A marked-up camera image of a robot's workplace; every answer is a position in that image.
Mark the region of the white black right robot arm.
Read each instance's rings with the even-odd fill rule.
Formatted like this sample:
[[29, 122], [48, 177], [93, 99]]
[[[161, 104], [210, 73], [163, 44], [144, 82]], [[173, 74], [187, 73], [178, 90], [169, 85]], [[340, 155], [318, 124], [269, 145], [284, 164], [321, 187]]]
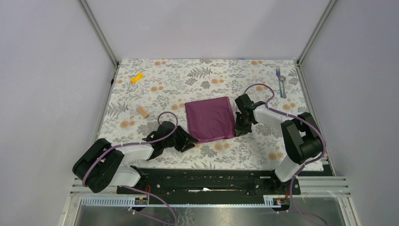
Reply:
[[235, 99], [238, 107], [236, 112], [236, 136], [252, 132], [252, 126], [262, 123], [282, 132], [286, 157], [274, 170], [270, 180], [270, 188], [276, 194], [288, 189], [288, 180], [307, 161], [319, 156], [325, 150], [325, 143], [313, 116], [304, 112], [300, 115], [284, 113], [268, 107], [265, 102], [252, 101], [247, 94]]

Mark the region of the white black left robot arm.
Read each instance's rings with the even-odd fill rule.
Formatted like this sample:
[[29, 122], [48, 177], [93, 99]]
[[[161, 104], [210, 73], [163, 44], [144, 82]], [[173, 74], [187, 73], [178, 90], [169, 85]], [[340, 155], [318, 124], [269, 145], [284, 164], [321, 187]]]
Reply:
[[166, 148], [183, 153], [197, 142], [181, 126], [164, 121], [141, 142], [116, 145], [105, 138], [98, 139], [76, 161], [72, 172], [94, 193], [108, 186], [128, 186], [132, 192], [139, 194], [145, 190], [146, 181], [138, 169], [128, 166], [129, 162], [152, 160]]

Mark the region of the purple cloth napkin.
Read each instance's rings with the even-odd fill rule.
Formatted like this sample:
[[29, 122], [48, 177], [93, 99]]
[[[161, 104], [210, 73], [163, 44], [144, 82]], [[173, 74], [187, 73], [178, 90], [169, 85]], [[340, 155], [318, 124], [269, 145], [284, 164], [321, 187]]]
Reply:
[[184, 104], [189, 134], [199, 143], [236, 137], [235, 119], [228, 97]]

